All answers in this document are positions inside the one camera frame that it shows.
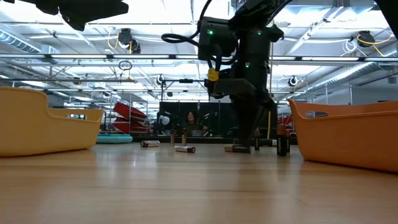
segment aa battery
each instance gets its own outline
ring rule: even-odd
[[[171,135],[170,135],[170,145],[174,146],[174,141],[175,141],[175,134],[174,130],[172,129]]]
[[[160,141],[142,141],[141,147],[159,147]]]
[[[260,130],[258,128],[254,132],[254,150],[260,150]]]
[[[187,146],[187,130],[185,128],[182,129],[181,145],[182,146]]]
[[[193,146],[175,146],[176,152],[187,152],[187,153],[195,153],[197,149]]]
[[[286,152],[290,153],[290,132],[286,131]]]
[[[232,145],[225,146],[225,152],[236,152],[236,153],[250,153],[250,146]]]
[[[277,127],[277,155],[286,156],[287,155],[287,141],[286,141],[286,126],[283,124],[278,124]]]

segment wooden table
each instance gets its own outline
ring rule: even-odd
[[[397,223],[398,176],[138,143],[0,159],[0,223]]]

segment person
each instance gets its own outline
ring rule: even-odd
[[[192,111],[188,112],[185,118],[185,124],[183,125],[183,128],[187,130],[188,136],[192,136],[193,131],[202,131],[202,134],[204,134],[208,129],[208,127],[202,126],[197,123],[197,116]]]

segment yellow clip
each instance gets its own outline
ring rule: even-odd
[[[209,72],[207,73],[207,76],[210,81],[217,82],[219,79],[219,74],[220,74],[220,72],[216,72],[216,70],[214,68],[210,68]]]

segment yellow plastic tub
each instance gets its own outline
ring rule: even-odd
[[[96,143],[103,110],[49,109],[41,91],[0,87],[0,156],[87,149]],[[67,118],[84,114],[87,119]]]
[[[398,172],[398,101],[359,106],[289,103],[304,159]],[[312,112],[325,116],[307,118]]]

